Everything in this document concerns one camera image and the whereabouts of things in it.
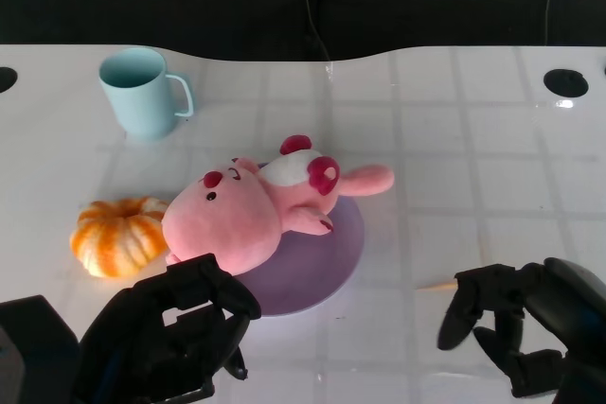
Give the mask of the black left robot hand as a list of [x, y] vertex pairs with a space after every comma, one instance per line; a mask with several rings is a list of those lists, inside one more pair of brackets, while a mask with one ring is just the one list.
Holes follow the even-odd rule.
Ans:
[[261, 308], [212, 254], [121, 290], [80, 340], [76, 403], [195, 403], [214, 375], [245, 380], [240, 343]]

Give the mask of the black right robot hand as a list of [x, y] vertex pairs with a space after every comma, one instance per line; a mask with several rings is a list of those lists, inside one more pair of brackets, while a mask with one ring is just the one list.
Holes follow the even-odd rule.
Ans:
[[[573, 262], [549, 257], [521, 269], [494, 264], [455, 275], [457, 290], [437, 335], [449, 351], [469, 335], [510, 380], [516, 398], [605, 400], [605, 285]], [[530, 314], [566, 353], [520, 350]]]

